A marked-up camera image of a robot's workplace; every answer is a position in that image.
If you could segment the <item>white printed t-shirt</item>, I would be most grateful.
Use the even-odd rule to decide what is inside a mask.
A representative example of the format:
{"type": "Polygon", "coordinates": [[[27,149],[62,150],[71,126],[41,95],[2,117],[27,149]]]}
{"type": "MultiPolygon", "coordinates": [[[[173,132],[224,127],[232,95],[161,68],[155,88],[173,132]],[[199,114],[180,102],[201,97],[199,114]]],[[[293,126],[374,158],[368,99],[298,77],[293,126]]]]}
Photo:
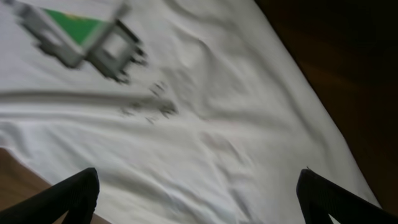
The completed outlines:
{"type": "Polygon", "coordinates": [[[132,1],[145,66],[119,85],[34,47],[1,4],[1,146],[56,184],[97,170],[111,223],[303,223],[309,168],[377,204],[254,1],[132,1]]]}

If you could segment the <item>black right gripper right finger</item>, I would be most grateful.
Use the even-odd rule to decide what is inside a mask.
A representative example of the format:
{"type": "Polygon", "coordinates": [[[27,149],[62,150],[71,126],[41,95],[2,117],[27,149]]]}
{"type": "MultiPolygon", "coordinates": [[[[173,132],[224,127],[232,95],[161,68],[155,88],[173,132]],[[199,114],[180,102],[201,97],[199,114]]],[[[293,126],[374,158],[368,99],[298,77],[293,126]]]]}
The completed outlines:
{"type": "Polygon", "coordinates": [[[303,169],[296,193],[306,224],[397,224],[397,217],[330,182],[310,169],[303,169]]]}

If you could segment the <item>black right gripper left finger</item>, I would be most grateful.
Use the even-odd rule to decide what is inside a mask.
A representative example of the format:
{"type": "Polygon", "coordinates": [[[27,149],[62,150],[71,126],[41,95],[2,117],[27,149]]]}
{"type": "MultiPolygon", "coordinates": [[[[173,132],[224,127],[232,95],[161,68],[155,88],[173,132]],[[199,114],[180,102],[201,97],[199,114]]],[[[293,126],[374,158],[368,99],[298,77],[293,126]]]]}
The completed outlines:
{"type": "Polygon", "coordinates": [[[99,192],[98,173],[90,167],[1,211],[1,223],[52,224],[66,215],[64,223],[90,224],[99,192]]]}

